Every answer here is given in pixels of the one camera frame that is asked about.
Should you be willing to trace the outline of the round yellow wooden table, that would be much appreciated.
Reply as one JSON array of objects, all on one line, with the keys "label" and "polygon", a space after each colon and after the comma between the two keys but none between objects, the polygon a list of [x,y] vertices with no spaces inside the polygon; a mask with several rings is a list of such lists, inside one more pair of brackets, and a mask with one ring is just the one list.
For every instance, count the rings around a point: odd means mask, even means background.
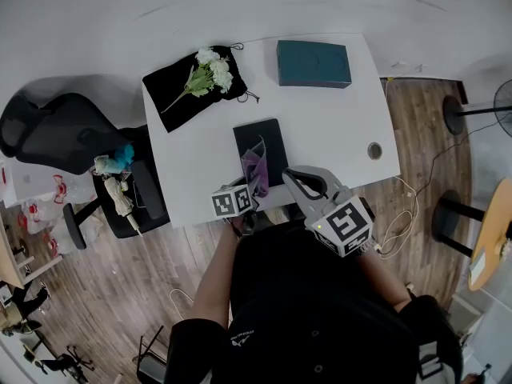
[{"label": "round yellow wooden table", "polygon": [[498,184],[484,214],[470,261],[468,287],[479,290],[502,262],[502,250],[512,223],[512,178]]}]

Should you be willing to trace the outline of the black drawstring cloth pouch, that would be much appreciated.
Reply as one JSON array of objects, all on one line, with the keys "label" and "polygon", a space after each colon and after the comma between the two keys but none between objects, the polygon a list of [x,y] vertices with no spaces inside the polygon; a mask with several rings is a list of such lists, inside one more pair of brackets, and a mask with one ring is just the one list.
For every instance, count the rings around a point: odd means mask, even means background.
[{"label": "black drawstring cloth pouch", "polygon": [[221,100],[239,100],[242,96],[249,97],[252,95],[240,75],[232,52],[233,49],[241,50],[243,44],[237,43],[232,46],[210,47],[222,57],[228,57],[230,72],[234,78],[232,87],[226,94],[222,94],[219,88],[215,88],[200,98],[188,94],[176,102],[167,112],[161,114],[161,111],[167,108],[183,92],[190,68],[197,65],[195,55],[198,51],[142,78],[142,83],[156,107],[162,124],[169,133],[183,126],[206,108]]}]

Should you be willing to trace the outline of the person's left forearm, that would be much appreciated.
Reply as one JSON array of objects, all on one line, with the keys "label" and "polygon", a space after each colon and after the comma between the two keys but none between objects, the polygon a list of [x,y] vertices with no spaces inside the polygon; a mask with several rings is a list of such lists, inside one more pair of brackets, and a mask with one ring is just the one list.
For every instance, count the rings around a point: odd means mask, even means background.
[{"label": "person's left forearm", "polygon": [[224,329],[228,327],[230,287],[242,224],[242,217],[232,218],[224,224],[214,256],[196,291],[191,318],[211,320]]}]

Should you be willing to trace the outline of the black folding chair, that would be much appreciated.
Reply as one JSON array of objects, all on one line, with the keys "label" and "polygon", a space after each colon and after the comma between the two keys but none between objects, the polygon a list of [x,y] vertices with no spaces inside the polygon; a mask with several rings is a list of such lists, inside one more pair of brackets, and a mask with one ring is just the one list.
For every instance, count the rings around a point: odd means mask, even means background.
[{"label": "black folding chair", "polygon": [[148,345],[143,343],[144,337],[141,336],[138,345],[138,355],[136,361],[136,376],[140,384],[163,384],[166,374],[166,360],[155,352],[151,347],[157,341],[158,336],[163,330],[161,326]]}]

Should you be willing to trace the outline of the black round stool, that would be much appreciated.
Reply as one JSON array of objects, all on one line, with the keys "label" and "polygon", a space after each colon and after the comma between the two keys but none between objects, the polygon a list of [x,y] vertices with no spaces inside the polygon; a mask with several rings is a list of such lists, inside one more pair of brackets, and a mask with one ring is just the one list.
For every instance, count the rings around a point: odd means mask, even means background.
[{"label": "black round stool", "polygon": [[445,191],[438,200],[432,214],[431,235],[436,242],[440,242],[470,258],[473,250],[452,239],[461,216],[482,222],[485,212],[462,204],[460,195],[456,190]]}]

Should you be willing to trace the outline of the purple cloth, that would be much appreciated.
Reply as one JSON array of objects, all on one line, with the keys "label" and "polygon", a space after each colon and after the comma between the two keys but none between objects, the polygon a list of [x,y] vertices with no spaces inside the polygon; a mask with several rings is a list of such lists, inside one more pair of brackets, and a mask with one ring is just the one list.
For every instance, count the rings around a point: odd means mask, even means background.
[{"label": "purple cloth", "polygon": [[270,180],[267,166],[266,144],[263,138],[241,156],[243,173],[251,194],[264,198],[269,193]]}]

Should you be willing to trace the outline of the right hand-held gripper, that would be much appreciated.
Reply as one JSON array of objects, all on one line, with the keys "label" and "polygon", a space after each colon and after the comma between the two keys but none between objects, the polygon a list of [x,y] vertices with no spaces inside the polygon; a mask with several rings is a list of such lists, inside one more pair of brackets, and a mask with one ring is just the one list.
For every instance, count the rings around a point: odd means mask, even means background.
[{"label": "right hand-held gripper", "polygon": [[339,257],[354,253],[370,240],[374,220],[368,209],[331,171],[287,167],[282,180],[306,216],[305,227]]}]

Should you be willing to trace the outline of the cluster of clear water jugs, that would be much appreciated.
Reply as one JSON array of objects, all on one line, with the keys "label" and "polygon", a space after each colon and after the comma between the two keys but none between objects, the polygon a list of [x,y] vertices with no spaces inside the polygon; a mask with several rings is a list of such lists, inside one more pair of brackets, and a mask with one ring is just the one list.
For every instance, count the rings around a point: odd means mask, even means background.
[{"label": "cluster of clear water jugs", "polygon": [[20,206],[22,226],[30,234],[45,231],[45,243],[56,254],[77,250],[64,220],[63,208],[87,204],[97,197],[91,173],[76,175],[48,166],[0,161],[0,201]]}]

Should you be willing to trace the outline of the teal rectangular box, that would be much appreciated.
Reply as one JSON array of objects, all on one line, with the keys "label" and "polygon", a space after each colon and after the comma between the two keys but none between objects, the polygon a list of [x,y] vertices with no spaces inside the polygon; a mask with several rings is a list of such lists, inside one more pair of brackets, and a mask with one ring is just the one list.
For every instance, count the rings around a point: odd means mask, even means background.
[{"label": "teal rectangular box", "polygon": [[278,40],[276,52],[280,86],[344,89],[352,83],[344,45]]}]

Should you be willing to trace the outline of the black mesh office chair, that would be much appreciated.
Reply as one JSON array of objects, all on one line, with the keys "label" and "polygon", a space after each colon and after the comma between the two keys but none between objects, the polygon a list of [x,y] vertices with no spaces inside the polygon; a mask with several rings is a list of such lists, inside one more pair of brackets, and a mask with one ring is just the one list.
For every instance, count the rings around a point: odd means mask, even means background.
[{"label": "black mesh office chair", "polygon": [[[134,148],[128,170],[110,175],[95,172],[97,156],[114,159],[114,152],[126,144]],[[63,208],[67,229],[79,250],[87,247],[80,226],[97,209],[103,211],[117,238],[139,236],[128,220],[117,214],[103,184],[109,177],[121,183],[124,195],[132,201],[132,215],[142,235],[170,221],[147,127],[118,129],[81,94],[60,95],[42,108],[22,94],[13,96],[0,115],[0,152],[20,162],[70,174],[92,174],[96,199],[80,211],[74,211],[69,203]]]}]

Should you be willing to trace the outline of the person's right forearm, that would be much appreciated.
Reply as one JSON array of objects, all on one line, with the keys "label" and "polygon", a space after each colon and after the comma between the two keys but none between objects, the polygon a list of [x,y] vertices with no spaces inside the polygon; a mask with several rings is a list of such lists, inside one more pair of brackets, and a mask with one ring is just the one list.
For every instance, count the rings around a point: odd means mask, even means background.
[{"label": "person's right forearm", "polygon": [[356,257],[356,262],[370,285],[395,311],[400,312],[411,302],[406,286],[386,266],[376,252],[367,251]]}]

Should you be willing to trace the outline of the beige folded umbrella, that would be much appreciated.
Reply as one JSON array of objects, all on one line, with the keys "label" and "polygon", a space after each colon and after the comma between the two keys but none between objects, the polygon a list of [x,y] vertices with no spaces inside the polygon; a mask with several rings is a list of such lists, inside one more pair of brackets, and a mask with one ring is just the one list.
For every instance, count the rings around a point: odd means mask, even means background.
[{"label": "beige folded umbrella", "polygon": [[126,218],[136,233],[139,236],[142,236],[140,227],[132,215],[133,203],[127,196],[124,195],[121,183],[116,178],[109,177],[103,181],[103,184],[108,195],[114,202],[114,207],[117,214]]}]

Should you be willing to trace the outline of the black pedestal fan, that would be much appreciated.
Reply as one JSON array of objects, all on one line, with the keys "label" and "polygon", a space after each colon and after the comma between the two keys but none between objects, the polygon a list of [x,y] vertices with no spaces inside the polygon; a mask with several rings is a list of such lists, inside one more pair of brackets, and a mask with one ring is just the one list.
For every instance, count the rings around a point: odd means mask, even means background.
[{"label": "black pedestal fan", "polygon": [[465,117],[492,114],[496,123],[512,138],[512,79],[501,84],[489,102],[463,105],[455,96],[447,95],[442,102],[442,114],[453,135],[462,132]]}]

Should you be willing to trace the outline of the pale green wrapped bunch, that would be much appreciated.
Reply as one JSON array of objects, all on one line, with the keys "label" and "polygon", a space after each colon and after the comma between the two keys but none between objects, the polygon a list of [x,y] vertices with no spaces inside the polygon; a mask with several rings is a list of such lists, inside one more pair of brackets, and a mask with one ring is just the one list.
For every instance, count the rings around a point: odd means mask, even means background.
[{"label": "pale green wrapped bunch", "polygon": [[108,155],[100,155],[94,159],[94,170],[99,175],[117,174],[118,166]]}]

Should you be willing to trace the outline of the white artificial flower bouquet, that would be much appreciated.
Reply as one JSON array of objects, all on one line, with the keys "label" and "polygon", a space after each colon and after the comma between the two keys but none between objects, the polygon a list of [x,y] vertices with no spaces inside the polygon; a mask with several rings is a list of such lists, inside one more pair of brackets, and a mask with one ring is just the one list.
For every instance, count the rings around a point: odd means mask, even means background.
[{"label": "white artificial flower bouquet", "polygon": [[196,66],[190,68],[188,79],[183,92],[172,101],[161,114],[170,109],[176,102],[188,94],[200,98],[219,88],[222,94],[226,94],[232,87],[234,76],[230,72],[228,57],[222,57],[212,47],[201,48],[195,55]]}]

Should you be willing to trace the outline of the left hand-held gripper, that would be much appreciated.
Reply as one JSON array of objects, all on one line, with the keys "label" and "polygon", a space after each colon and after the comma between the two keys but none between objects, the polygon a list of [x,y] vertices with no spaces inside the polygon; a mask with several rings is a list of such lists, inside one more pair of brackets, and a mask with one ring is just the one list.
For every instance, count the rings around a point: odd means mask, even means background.
[{"label": "left hand-held gripper", "polygon": [[249,235],[254,232],[259,203],[244,175],[212,193],[210,200],[216,219],[231,222],[233,218],[242,217],[241,233]]}]

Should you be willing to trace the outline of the light wooden side table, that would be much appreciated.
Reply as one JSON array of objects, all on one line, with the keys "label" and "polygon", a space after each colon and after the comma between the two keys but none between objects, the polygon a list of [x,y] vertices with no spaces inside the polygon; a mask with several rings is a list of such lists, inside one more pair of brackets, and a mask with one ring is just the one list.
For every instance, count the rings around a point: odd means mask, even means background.
[{"label": "light wooden side table", "polygon": [[58,263],[60,263],[60,261],[63,260],[63,256],[58,254],[48,263],[40,266],[36,270],[32,270],[31,273],[26,276],[22,270],[24,269],[25,265],[29,265],[33,260],[34,256],[30,256],[24,261],[16,261],[9,244],[4,222],[0,216],[0,279],[8,285],[23,288],[27,283],[35,280],[37,277],[44,274],[53,266],[56,266]]}]

